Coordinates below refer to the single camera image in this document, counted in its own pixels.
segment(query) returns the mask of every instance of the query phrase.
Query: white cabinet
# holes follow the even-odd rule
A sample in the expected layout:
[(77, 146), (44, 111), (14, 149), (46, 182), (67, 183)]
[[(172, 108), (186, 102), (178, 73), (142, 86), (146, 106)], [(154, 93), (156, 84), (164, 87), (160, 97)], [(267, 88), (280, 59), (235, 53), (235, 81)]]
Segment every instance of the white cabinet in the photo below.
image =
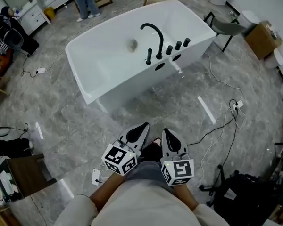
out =
[(32, 3), (26, 3), (23, 9), (18, 14), (15, 14), (15, 16), (21, 18), (21, 25), (28, 35), (43, 23), (47, 22), (50, 24), (49, 19), (43, 13), (43, 6), (38, 0), (33, 0)]

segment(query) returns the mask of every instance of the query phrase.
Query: marble floor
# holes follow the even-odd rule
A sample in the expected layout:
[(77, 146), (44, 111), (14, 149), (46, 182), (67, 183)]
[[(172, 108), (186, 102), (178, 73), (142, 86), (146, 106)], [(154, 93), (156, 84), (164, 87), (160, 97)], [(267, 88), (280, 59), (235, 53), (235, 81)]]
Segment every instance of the marble floor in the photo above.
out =
[[(213, 11), (229, 21), (228, 7), (214, 6), (208, 0), (179, 0), (201, 18)], [(76, 194), (90, 195), (96, 186), (91, 184), (92, 169), (99, 166), (105, 146), (119, 133), (134, 124), (149, 122), (149, 140), (161, 135), (164, 127), (180, 133), (187, 143), (197, 142), (205, 133), (224, 123), (230, 99), (239, 100), (241, 92), (218, 82), (209, 70), (209, 60), (201, 60), (174, 74), (151, 89), (132, 99), (121, 108), (105, 114), (96, 104), (87, 105), (79, 91), (65, 55), (65, 46), (73, 38), (91, 27), (126, 11), (142, 6), (143, 0), (113, 0), (113, 4), (101, 8), (101, 16), (77, 23), (78, 13), (73, 3), (57, 12), (52, 25), (44, 25), (34, 37), (40, 43), (37, 53), (25, 63), (25, 69), (35, 72), (38, 67), (51, 69), (35, 78), (28, 74), (21, 77), (25, 57), (15, 54), (13, 65), (6, 73), (11, 80), (4, 88), (11, 95), (0, 97), (0, 126), (22, 128), (28, 123), (35, 153), (44, 153), (45, 163), (58, 182), (32, 195), (48, 226), (55, 220)], [(226, 174), (234, 170), (253, 175), (262, 174), (269, 167), (275, 154), (273, 142), (282, 137), (283, 101), (279, 88), (281, 78), (274, 70), (268, 70), (258, 61), (243, 37), (232, 39), (225, 53), (218, 44), (227, 38), (219, 36), (208, 48), (215, 75), (243, 90), (247, 115), (245, 126), (238, 129), (229, 158)], [(213, 125), (197, 97), (208, 105), (216, 124)], [(238, 116), (242, 123), (243, 116)], [(34, 132), (38, 122), (44, 140)], [(218, 173), (216, 167), (227, 155), (234, 135), (232, 122), (225, 127), (223, 137), (211, 148), (203, 161), (203, 184), (213, 183)], [(195, 163), (193, 185), (202, 177), (200, 160), (221, 130), (208, 135), (200, 144), (189, 147)], [(13, 131), (5, 139), (19, 136)], [(208, 199), (207, 193), (191, 188), (200, 202)], [(45, 225), (32, 199), (11, 203), (10, 206), (21, 224)]]

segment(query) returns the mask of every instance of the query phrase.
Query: yellow container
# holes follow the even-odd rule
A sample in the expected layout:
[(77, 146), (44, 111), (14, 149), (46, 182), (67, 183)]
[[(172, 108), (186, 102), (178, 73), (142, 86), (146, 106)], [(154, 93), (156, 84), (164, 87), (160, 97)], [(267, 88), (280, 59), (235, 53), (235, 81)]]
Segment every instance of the yellow container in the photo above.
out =
[(53, 10), (52, 7), (48, 7), (44, 10), (45, 15), (49, 18), (49, 19), (53, 19), (55, 17), (55, 11)]

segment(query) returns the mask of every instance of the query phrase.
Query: white bathtub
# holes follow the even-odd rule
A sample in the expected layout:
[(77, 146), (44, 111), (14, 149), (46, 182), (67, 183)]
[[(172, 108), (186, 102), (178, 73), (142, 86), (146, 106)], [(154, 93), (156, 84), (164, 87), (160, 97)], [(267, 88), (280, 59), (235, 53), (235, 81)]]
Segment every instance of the white bathtub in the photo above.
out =
[[(143, 23), (158, 27), (164, 36), (163, 58), (156, 59), (159, 36)], [(77, 84), (87, 104), (96, 101), (111, 112), (134, 96), (199, 60), (216, 34), (182, 3), (169, 0), (126, 12), (97, 25), (73, 39), (66, 54)], [(165, 53), (168, 45), (189, 38), (188, 47)], [(129, 40), (138, 42), (130, 52)], [(148, 49), (152, 64), (146, 64)], [(181, 55), (175, 62), (172, 60)], [(158, 65), (165, 63), (159, 70)]]

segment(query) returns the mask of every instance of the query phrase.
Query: faucet hole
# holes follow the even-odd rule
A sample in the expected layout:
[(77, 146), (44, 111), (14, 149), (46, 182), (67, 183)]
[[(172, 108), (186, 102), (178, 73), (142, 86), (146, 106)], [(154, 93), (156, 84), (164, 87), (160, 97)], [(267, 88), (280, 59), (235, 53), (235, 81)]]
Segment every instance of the faucet hole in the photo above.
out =
[(159, 66), (157, 66), (157, 67), (155, 68), (155, 70), (161, 69), (164, 65), (165, 65), (165, 63), (160, 64)]
[(176, 61), (177, 59), (180, 58), (180, 56), (181, 56), (181, 55), (176, 55), (172, 61)]

